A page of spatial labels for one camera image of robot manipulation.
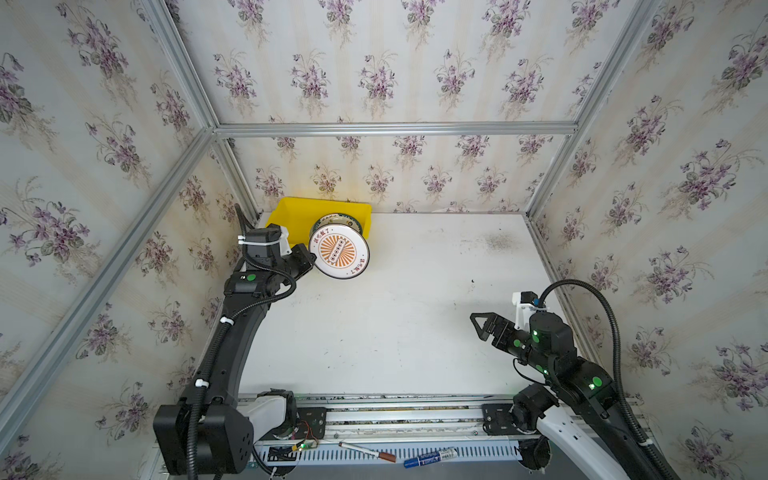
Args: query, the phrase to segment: white cable tie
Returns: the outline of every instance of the white cable tie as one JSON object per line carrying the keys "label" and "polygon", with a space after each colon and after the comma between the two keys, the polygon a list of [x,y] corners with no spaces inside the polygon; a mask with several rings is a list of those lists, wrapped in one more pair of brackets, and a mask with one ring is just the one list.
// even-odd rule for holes
{"label": "white cable tie", "polygon": [[280,243],[280,239],[277,239],[273,242],[246,242],[245,240],[238,240],[238,245],[256,245],[257,247],[268,247],[269,245],[274,245],[275,243]]}

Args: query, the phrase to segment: table surface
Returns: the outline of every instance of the table surface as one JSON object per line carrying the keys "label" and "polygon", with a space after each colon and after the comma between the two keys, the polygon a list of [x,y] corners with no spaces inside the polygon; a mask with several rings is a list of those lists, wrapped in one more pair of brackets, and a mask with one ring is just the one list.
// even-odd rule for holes
{"label": "table surface", "polygon": [[[241,393],[515,394],[528,384],[469,321],[474,312],[514,319],[513,292],[549,285],[522,216],[373,214],[368,244],[357,278],[313,269],[272,305]],[[548,306],[562,316],[556,296]]]}

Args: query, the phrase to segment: yellow container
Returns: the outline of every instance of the yellow container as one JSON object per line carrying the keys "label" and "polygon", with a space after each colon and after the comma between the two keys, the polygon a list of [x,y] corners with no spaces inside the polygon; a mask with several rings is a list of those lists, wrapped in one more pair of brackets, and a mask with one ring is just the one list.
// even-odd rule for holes
{"label": "yellow container", "polygon": [[313,198],[283,197],[277,208],[271,213],[266,224],[276,223],[288,229],[288,243],[310,242],[310,229],[321,217],[327,214],[346,214],[355,217],[362,226],[362,236],[368,238],[371,230],[371,206],[368,204],[352,204],[350,202],[335,202]]}

